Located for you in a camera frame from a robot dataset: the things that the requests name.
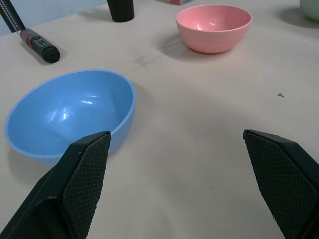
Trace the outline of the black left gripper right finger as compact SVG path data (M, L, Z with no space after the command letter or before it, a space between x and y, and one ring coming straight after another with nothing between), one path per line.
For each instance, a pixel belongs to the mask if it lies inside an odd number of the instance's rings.
M319 237L319 165L296 142L246 129L259 191L286 239Z

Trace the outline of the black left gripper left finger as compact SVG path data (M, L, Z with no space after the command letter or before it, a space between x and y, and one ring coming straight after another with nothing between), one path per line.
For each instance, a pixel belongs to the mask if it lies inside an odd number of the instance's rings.
M39 179L0 234L2 239L85 239L99 202L111 134L69 145Z

